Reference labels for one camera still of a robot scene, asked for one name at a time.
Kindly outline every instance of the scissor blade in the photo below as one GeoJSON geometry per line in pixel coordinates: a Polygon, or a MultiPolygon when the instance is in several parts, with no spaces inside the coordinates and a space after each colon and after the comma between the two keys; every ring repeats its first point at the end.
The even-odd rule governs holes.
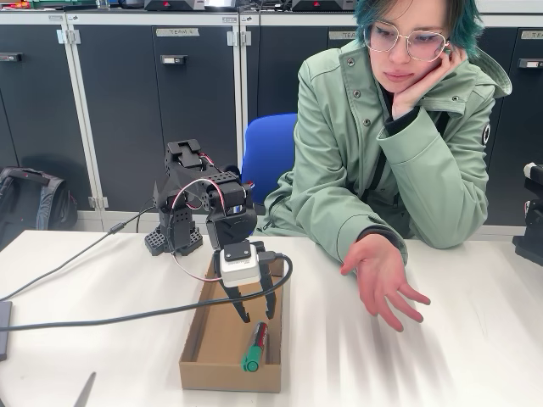
{"type": "Polygon", "coordinates": [[[77,398],[77,401],[74,404],[74,407],[85,407],[87,405],[88,396],[91,393],[92,385],[94,384],[95,377],[96,377],[96,372],[94,371],[88,377],[87,383],[85,383],[85,387],[83,388],[83,390],[81,390],[81,394],[77,398]]]}

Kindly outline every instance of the open hand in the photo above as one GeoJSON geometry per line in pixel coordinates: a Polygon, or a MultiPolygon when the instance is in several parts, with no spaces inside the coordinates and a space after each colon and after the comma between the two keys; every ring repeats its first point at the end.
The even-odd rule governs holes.
{"type": "Polygon", "coordinates": [[[430,300],[407,283],[400,251],[389,239],[379,234],[369,234],[354,243],[345,256],[341,274],[345,276],[354,268],[358,271],[360,298],[370,314],[380,314],[396,331],[403,331],[400,320],[387,304],[388,299],[396,309],[413,320],[423,321],[423,316],[399,293],[423,304],[430,304],[430,300]]]}
{"type": "Polygon", "coordinates": [[[392,103],[392,118],[394,120],[409,113],[422,96],[467,59],[467,54],[462,48],[454,47],[451,55],[443,52],[439,59],[441,59],[441,64],[434,70],[431,70],[419,82],[409,86],[405,91],[394,95],[392,103]]]}

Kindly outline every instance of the chair backrest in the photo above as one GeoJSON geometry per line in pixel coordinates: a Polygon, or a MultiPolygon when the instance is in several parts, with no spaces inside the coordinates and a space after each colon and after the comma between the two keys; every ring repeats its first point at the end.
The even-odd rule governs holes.
{"type": "Polygon", "coordinates": [[[253,201],[263,204],[277,180],[294,166],[296,114],[277,114],[252,121],[245,132],[243,182],[252,181],[253,201]]]}

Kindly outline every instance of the cabinet handle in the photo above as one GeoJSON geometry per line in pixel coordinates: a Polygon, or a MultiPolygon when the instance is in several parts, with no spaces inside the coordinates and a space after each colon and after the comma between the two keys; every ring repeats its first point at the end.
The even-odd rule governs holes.
{"type": "Polygon", "coordinates": [[[20,62],[23,53],[0,53],[0,62],[20,62]]]}
{"type": "Polygon", "coordinates": [[[160,61],[163,65],[184,65],[187,57],[188,55],[160,55],[160,61]]]}
{"type": "Polygon", "coordinates": [[[543,70],[543,59],[519,59],[518,68],[524,70],[543,70]]]}

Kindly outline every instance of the locker door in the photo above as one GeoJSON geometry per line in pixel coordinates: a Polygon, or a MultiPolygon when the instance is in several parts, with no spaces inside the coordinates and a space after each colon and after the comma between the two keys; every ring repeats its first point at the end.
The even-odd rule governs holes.
{"type": "Polygon", "coordinates": [[[2,94],[0,93],[0,169],[7,166],[17,166],[14,141],[9,131],[6,111],[3,107],[2,94]]]}
{"type": "MultiPolygon", "coordinates": [[[[506,72],[509,72],[511,65],[517,31],[516,28],[487,28],[479,39],[479,47],[495,59],[506,72]]],[[[486,157],[484,158],[487,168],[490,167],[503,101],[504,98],[496,100],[490,115],[490,138],[486,144],[486,157]]]]}
{"type": "Polygon", "coordinates": [[[249,122],[298,111],[298,71],[311,55],[327,49],[328,27],[248,27],[249,122]]]}
{"type": "Polygon", "coordinates": [[[232,27],[182,28],[153,28],[164,141],[194,138],[218,165],[237,164],[232,27]],[[184,63],[163,60],[174,55],[184,63]]]}
{"type": "Polygon", "coordinates": [[[102,193],[137,212],[165,177],[150,26],[78,25],[77,46],[102,193]]]}
{"type": "Polygon", "coordinates": [[[22,53],[20,62],[0,63],[0,92],[19,164],[64,178],[78,209],[90,209],[87,162],[58,28],[0,25],[0,52],[22,53]]]}
{"type": "Polygon", "coordinates": [[[534,196],[524,189],[523,168],[530,162],[543,163],[541,95],[543,69],[519,67],[520,59],[543,61],[543,41],[523,39],[519,29],[512,57],[512,94],[505,98],[490,164],[487,196],[491,225],[525,226],[524,203],[534,196]]]}

